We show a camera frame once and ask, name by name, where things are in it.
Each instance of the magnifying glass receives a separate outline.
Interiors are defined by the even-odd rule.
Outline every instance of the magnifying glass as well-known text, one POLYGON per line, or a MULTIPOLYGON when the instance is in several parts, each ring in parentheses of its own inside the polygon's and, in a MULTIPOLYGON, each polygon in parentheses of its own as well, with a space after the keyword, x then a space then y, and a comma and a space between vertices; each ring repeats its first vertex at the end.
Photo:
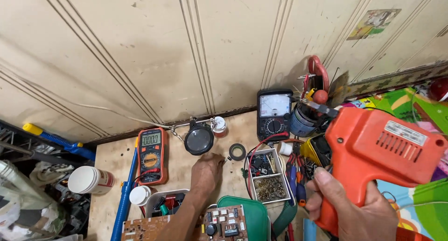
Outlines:
POLYGON ((185 149, 192 155, 201 155, 210 151, 213 146, 214 136, 210 125, 190 121, 190 129, 185 136, 185 149))

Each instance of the electrical tape roll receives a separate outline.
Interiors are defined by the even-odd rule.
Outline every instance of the electrical tape roll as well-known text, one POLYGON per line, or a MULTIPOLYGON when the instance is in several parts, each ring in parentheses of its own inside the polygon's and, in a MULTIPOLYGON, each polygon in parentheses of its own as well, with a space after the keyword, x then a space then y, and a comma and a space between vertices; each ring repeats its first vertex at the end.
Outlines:
POLYGON ((243 145, 241 145, 239 143, 234 143, 233 145, 230 146, 230 148, 228 150, 228 154, 230 155, 230 157, 233 160, 240 161, 240 160, 243 160, 246 157, 246 148, 244 148, 243 145), (241 156, 233 155, 233 150, 234 149, 240 149, 241 152, 242 152, 241 156))

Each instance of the cream wall panel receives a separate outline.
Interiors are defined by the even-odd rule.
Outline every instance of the cream wall panel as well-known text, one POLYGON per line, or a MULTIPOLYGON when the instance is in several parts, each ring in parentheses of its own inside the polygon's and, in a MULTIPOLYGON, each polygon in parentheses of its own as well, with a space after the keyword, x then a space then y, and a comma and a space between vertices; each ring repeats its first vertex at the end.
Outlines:
POLYGON ((162 121, 209 112, 179 0, 70 1, 162 121))
POLYGON ((215 111, 255 104, 280 0, 196 2, 215 111))
MULTIPOLYGON (((441 9, 445 9, 446 2, 439 5, 441 9)), ((438 13, 439 18, 446 19, 445 14, 438 13)), ((441 34, 446 33, 445 26, 441 28, 441 34)), ((407 61, 401 69, 413 68, 425 64, 431 64, 438 60, 448 60, 448 35, 434 37, 421 51, 418 52, 411 60, 407 61)))
POLYGON ((415 14, 414 10, 420 3, 422 3, 422 0, 365 0, 365 2, 362 2, 365 7, 359 10, 359 17, 350 27, 349 33, 351 33, 368 10, 402 10, 382 33, 367 39, 344 41, 336 51, 335 56, 326 61, 327 71, 334 72, 337 67, 340 67, 341 72, 349 70, 350 81, 354 80, 358 73, 368 64, 369 60, 395 35, 411 14, 415 14))
POLYGON ((375 61, 364 69, 361 77, 357 80, 421 66, 446 56, 447 46, 440 47, 436 51, 433 51, 434 47, 429 49, 426 46, 433 44, 437 47, 440 45, 440 40, 443 40, 435 36, 448 23, 448 15, 440 14, 448 12, 448 4, 446 4, 446 0, 428 0, 427 4, 422 7, 421 12, 406 26, 405 30, 395 39, 391 39, 385 49, 377 53, 379 57, 377 56, 375 61), (434 55, 422 54, 423 57, 420 57, 422 50, 431 51, 434 55))
MULTIPOLYGON (((323 63, 341 37, 361 0, 294 0, 287 18, 269 86, 302 88, 297 77, 308 72, 307 58, 323 63)), ((330 79, 334 71, 329 71, 330 79)))
POLYGON ((23 88, 14 82, 13 79, 5 76, 0 69, 0 96, 2 97, 0 98, 2 110, 0 119, 3 121, 20 128, 26 123, 33 123, 45 128, 50 133, 73 141, 86 141, 99 136, 67 118, 64 114, 48 107, 45 102, 39 101, 36 96, 27 94, 9 82, 16 84, 19 88, 23 88))
MULTIPOLYGON (((146 117, 46 0, 0 0, 0 10, 3 66, 73 102, 146 117)), ((102 135, 145 125, 108 111, 73 106, 42 92, 102 135)))

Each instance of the orange digital multimeter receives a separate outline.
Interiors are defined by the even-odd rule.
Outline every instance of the orange digital multimeter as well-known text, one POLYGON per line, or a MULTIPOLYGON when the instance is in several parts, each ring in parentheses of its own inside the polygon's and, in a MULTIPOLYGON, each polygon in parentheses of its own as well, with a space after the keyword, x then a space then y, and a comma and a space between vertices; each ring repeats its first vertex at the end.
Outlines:
POLYGON ((168 179, 168 135, 163 128, 143 130, 138 134, 139 185, 155 185, 168 179))

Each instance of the orange soldering gun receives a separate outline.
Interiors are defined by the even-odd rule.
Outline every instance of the orange soldering gun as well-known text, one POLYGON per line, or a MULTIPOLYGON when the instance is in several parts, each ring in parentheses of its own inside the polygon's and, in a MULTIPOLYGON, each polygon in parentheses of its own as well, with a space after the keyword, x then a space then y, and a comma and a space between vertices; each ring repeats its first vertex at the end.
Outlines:
MULTIPOLYGON (((332 149, 332 174, 358 207, 364 205, 369 181, 380 179, 409 188, 428 183, 448 147, 442 135, 380 110, 344 107, 338 114, 305 102, 324 114, 331 110, 336 117, 325 133, 332 149)), ((338 235, 336 210, 325 198, 316 224, 338 235)))

